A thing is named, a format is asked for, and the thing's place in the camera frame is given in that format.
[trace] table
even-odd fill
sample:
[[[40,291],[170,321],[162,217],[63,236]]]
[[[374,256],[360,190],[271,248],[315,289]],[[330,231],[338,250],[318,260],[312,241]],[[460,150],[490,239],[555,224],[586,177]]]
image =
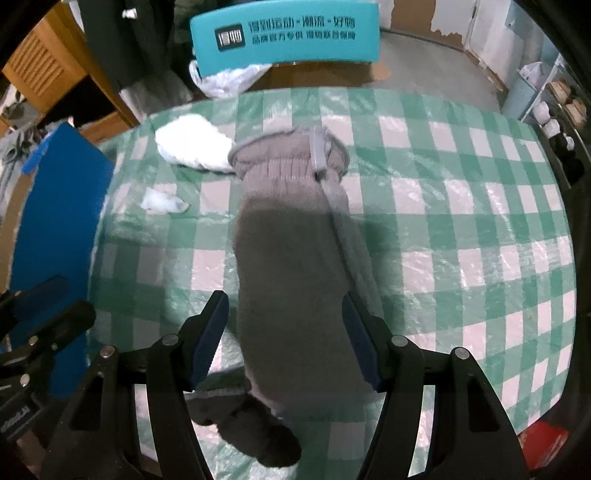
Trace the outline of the table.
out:
[[[182,106],[101,145],[116,160],[98,235],[90,347],[151,345],[198,313],[212,290],[238,293],[231,248],[241,184],[169,166],[154,131],[204,115],[236,141],[292,125],[325,125],[347,146],[343,185],[362,225],[393,333],[422,348],[470,349],[516,432],[559,398],[574,334],[575,280],[563,202],[530,126],[474,107],[388,90],[312,88],[246,93]],[[184,214],[147,215],[147,186],[175,193]],[[212,370],[241,364],[225,332]],[[145,392],[138,390],[140,404]],[[303,445],[291,468],[264,472],[215,429],[197,434],[215,478],[353,479],[381,405],[289,425]],[[144,451],[153,449],[145,405]],[[424,467],[433,418],[426,389],[411,473]]]

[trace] blue gripper pad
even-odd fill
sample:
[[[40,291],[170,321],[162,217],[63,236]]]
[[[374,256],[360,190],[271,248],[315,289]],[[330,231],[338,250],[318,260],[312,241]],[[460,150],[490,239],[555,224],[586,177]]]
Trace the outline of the blue gripper pad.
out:
[[[376,392],[386,391],[391,378],[388,341],[392,334],[388,327],[369,314],[354,292],[343,298],[343,322],[363,378]]]
[[[191,371],[189,372],[189,381],[193,387],[202,382],[209,372],[213,356],[228,322],[229,313],[230,301],[228,295],[221,290],[216,290],[207,301],[202,312],[197,315],[198,319],[195,317],[187,319],[185,323],[190,329],[186,329],[185,325],[183,325],[179,332],[188,348],[191,348],[193,342],[196,341],[192,352],[190,352]]]

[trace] white tissue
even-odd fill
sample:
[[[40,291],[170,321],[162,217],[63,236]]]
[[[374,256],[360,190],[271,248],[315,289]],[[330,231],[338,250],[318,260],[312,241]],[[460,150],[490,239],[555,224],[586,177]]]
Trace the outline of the white tissue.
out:
[[[158,152],[171,164],[191,168],[233,171],[228,153],[233,141],[201,115],[183,115],[156,130]]]
[[[141,207],[151,213],[183,213],[189,204],[174,195],[148,188]]]

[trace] wooden door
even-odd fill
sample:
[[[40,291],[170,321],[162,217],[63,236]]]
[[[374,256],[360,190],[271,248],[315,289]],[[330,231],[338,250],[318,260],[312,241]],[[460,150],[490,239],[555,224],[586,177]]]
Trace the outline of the wooden door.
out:
[[[86,75],[45,18],[25,37],[2,72],[41,114]]]

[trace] white plastic bag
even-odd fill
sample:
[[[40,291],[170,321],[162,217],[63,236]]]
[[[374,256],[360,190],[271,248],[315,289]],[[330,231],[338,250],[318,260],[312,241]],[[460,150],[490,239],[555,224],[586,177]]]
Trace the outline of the white plastic bag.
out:
[[[197,69],[197,60],[189,63],[191,78],[209,98],[231,98],[246,92],[270,68],[270,64],[249,65],[245,69],[222,70],[215,75],[201,77]]]
[[[534,87],[535,89],[539,90],[542,88],[542,84],[544,83],[544,71],[543,65],[540,61],[535,61],[522,67],[519,71],[521,76],[527,80],[527,82]]]

